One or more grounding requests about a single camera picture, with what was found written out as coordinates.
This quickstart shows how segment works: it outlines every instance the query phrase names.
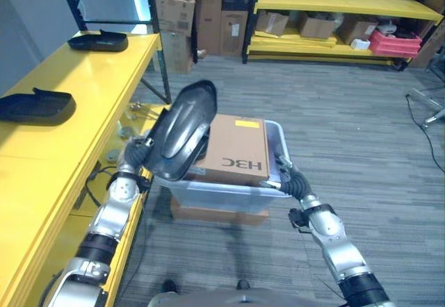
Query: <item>yellow shelf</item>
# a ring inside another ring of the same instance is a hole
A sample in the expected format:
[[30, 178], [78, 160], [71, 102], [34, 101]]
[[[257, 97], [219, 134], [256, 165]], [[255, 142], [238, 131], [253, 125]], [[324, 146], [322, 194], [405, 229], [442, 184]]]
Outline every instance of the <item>yellow shelf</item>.
[[391, 65], [392, 61], [388, 58], [360, 58], [348, 56], [324, 56], [311, 54], [295, 54], [295, 53], [251, 53], [248, 56], [249, 60], [298, 60], [311, 62], [331, 62], [331, 63], [359, 63], [359, 64], [376, 64], [376, 65]]
[[251, 51], [267, 51], [267, 52], [285, 52], [285, 53], [312, 53], [323, 55], [340, 55], [340, 56], [374, 56], [371, 50], [354, 50], [345, 44], [336, 44], [332, 48], [329, 47], [298, 47], [291, 44], [262, 44], [256, 43], [254, 40], [250, 43], [248, 53]]
[[414, 0], [258, 0], [257, 10], [317, 10], [324, 12], [359, 13], [409, 17], [434, 21], [443, 16]]
[[0, 122], [0, 306], [23, 306], [63, 223], [154, 52], [159, 35], [129, 35], [119, 53], [64, 44], [6, 94], [69, 92], [58, 126]]

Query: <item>yellow workbench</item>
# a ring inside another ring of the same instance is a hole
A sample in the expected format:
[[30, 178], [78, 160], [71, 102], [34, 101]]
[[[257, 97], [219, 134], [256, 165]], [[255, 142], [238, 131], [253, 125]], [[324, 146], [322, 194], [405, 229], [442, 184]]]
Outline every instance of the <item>yellow workbench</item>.
[[0, 122], [0, 306], [25, 306], [87, 176], [161, 49], [157, 34], [128, 39], [118, 53], [64, 44], [6, 93], [69, 92], [76, 111], [59, 126]]

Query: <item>plastic storage container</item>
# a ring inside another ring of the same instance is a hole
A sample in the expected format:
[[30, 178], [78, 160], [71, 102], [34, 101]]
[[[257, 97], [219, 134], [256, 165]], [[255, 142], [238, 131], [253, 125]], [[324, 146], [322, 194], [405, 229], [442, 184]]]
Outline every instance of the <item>plastic storage container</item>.
[[[274, 121], [265, 121], [269, 148], [270, 180], [280, 182], [280, 171], [275, 162], [276, 156], [289, 158], [282, 127]], [[256, 188], [244, 185], [228, 185], [199, 181], [158, 182], [170, 189], [181, 206], [211, 208], [244, 213], [259, 213], [269, 206], [274, 198], [290, 197], [271, 188]]]
[[393, 56], [393, 57], [416, 57], [422, 39], [419, 36], [416, 38], [388, 38], [379, 31], [374, 31], [370, 36], [370, 49], [379, 56]]

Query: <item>black cable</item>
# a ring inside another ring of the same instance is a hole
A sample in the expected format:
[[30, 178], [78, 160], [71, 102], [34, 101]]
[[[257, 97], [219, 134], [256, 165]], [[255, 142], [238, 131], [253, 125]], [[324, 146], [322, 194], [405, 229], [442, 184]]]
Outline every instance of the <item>black cable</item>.
[[329, 289], [332, 291], [332, 293], [334, 293], [334, 294], [335, 294], [336, 296], [338, 296], [339, 298], [341, 298], [341, 299], [343, 299], [343, 300], [346, 300], [341, 294], [335, 292], [335, 290], [334, 290], [333, 288], [331, 288], [331, 287], [330, 287], [330, 286], [329, 286], [323, 279], [321, 279], [319, 275], [316, 274], [316, 276], [317, 276], [317, 278], [319, 279], [319, 281], [321, 281], [323, 284], [325, 284], [325, 286], [326, 286], [327, 288], [329, 288]]
[[107, 169], [111, 169], [111, 168], [116, 168], [116, 166], [107, 166], [107, 167], [104, 167], [104, 168], [98, 170], [97, 172], [93, 172], [93, 173], [91, 173], [91, 175], [85, 181], [85, 185], [84, 186], [85, 186], [86, 193], [88, 194], [88, 196], [90, 196], [92, 202], [97, 207], [101, 206], [100, 201], [98, 201], [97, 198], [92, 194], [90, 188], [88, 187], [88, 182], [93, 180], [96, 177], [96, 175], [101, 174], [101, 173], [107, 173], [108, 175], [110, 175], [110, 173], [108, 173], [106, 170]]
[[43, 304], [45, 303], [46, 298], [48, 297], [48, 293], [53, 287], [54, 283], [57, 281], [58, 277], [61, 276], [63, 272], [63, 269], [59, 271], [57, 274], [53, 275], [53, 278], [48, 282], [47, 287], [44, 288], [42, 295], [40, 296], [38, 307], [43, 307]]
[[142, 259], [144, 258], [144, 255], [145, 255], [145, 250], [147, 248], [147, 221], [145, 220], [144, 202], [143, 202], [142, 198], [140, 198], [140, 202], [142, 203], [142, 207], [141, 207], [142, 218], [141, 219], [144, 221], [144, 245], [143, 245], [142, 253], [140, 254], [138, 265], [136, 266], [136, 269], [134, 270], [130, 279], [127, 281], [127, 284], [125, 284], [124, 288], [122, 289], [120, 296], [116, 299], [116, 303], [115, 303], [116, 305], [119, 303], [121, 298], [124, 296], [125, 292], [127, 291], [128, 287], [130, 286], [131, 281], [133, 280], [135, 275], [138, 273], [139, 267], [142, 264]]
[[412, 113], [412, 109], [411, 109], [411, 104], [410, 104], [410, 99], [409, 99], [410, 95], [406, 94], [405, 98], [406, 98], [406, 102], [408, 102], [408, 110], [410, 112], [411, 115], [411, 119], [412, 121], [419, 127], [419, 129], [423, 132], [423, 134], [425, 135], [426, 139], [428, 140], [428, 144], [430, 145], [430, 151], [431, 151], [431, 156], [432, 156], [432, 160], [434, 161], [434, 163], [436, 164], [436, 166], [445, 174], [445, 169], [443, 169], [442, 167], [440, 167], [440, 164], [437, 162], [436, 157], [434, 155], [434, 148], [432, 147], [432, 142], [430, 139], [430, 136], [426, 133], [424, 127], [422, 127], [422, 125], [420, 123], [418, 123], [415, 118], [414, 118], [414, 114]]

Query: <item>clear plastic bin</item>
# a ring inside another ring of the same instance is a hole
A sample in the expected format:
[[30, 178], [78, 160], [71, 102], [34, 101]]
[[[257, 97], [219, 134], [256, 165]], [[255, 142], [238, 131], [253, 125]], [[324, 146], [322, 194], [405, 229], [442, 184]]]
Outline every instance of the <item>clear plastic bin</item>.
[[[275, 155], [289, 158], [289, 153], [282, 127], [274, 121], [266, 120], [265, 123], [269, 148], [270, 180], [279, 182], [280, 171], [275, 163]], [[170, 189], [180, 205], [194, 208], [259, 213], [266, 209], [274, 198], [290, 197], [271, 188], [187, 180], [172, 182], [160, 178], [157, 180], [162, 186]]]

